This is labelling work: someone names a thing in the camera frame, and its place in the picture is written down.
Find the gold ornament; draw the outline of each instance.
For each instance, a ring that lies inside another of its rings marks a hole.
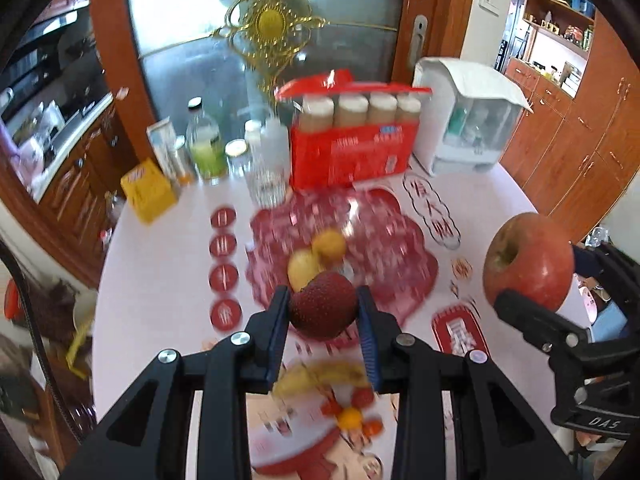
[[[232,15],[240,5],[248,8],[234,23]],[[309,43],[312,30],[326,23],[313,15],[308,0],[236,0],[226,12],[225,25],[211,35],[226,39],[229,47],[262,76],[260,90],[273,103],[278,77]]]

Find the red label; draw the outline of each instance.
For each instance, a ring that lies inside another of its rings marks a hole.
[[[228,292],[238,283],[238,269],[231,264],[222,264],[211,271],[209,285],[215,292]]]
[[[491,355],[474,313],[463,303],[437,312],[431,319],[431,329],[445,354],[464,356],[478,349]]]
[[[242,309],[235,300],[224,299],[216,302],[210,314],[213,328],[220,332],[229,332],[235,329],[242,318]]]
[[[235,236],[231,234],[221,234],[213,238],[209,244],[209,252],[216,258],[224,258],[225,256],[231,256],[237,246],[238,242]]]
[[[211,215],[211,227],[221,229],[229,227],[236,221],[236,210],[231,207],[221,207]]]

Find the red apple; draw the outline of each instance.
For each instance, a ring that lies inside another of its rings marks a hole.
[[[521,213],[489,245],[482,285],[489,304],[506,288],[555,312],[569,292],[574,252],[562,228],[538,213]]]

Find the red plastic packaging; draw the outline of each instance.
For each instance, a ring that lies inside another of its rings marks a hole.
[[[400,83],[356,82],[348,70],[296,79],[277,89],[279,101],[303,95],[386,92],[431,94],[430,88]],[[316,134],[290,130],[291,185],[294,189],[340,186],[402,173],[409,163],[418,123],[366,124],[330,128]]]

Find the red circle with chinese character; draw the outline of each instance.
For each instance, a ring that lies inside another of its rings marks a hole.
[[[229,332],[240,324],[242,309],[236,300],[225,298],[214,303],[209,317],[213,328]]]
[[[209,285],[215,292],[228,292],[238,284],[238,269],[231,264],[222,264],[211,271]]]
[[[231,256],[236,247],[238,241],[236,237],[231,234],[221,234],[213,237],[209,244],[209,252],[216,258],[224,258],[225,256]]]
[[[222,229],[229,227],[236,221],[236,210],[231,207],[221,207],[216,209],[211,215],[211,227]]]

